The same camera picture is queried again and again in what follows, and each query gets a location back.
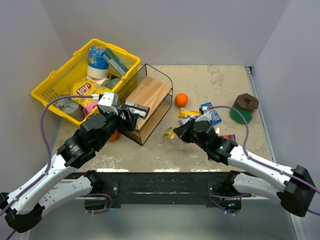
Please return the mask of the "brown chocolate bag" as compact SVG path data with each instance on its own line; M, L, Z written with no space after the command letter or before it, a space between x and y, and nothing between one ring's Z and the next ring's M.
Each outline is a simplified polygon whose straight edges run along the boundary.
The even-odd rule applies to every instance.
M150 112L150 107L140 105L127 100L122 104L122 107L129 108L130 113L134 115L139 115L143 119L145 119Z

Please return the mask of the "yellow M&M's bag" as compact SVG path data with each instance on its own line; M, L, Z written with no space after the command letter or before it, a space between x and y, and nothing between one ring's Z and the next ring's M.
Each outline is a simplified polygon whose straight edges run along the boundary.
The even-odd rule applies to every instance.
M176 134L174 132L174 128L172 127L169 127L165 133L163 134L163 138L166 138L166 139L171 139L173 140L175 138Z

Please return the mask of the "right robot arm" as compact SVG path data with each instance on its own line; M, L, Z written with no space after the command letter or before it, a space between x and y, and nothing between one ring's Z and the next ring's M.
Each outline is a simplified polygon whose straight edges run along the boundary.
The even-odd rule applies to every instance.
M183 142L200 147L210 160L244 171L231 174L222 184L223 192L268 198L298 217L305 217L310 211L316 186L305 167L284 166L248 152L244 146L218 136L206 120L189 120L173 131Z

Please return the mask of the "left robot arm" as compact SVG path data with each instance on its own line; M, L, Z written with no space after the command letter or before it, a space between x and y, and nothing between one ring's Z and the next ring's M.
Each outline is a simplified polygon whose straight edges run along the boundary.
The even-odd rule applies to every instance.
M115 131L134 131L138 115L128 109L89 116L36 175L11 193L1 193L0 208L10 228L24 233L53 209L77 197L102 194L104 182L89 170L69 185L54 188L96 156Z

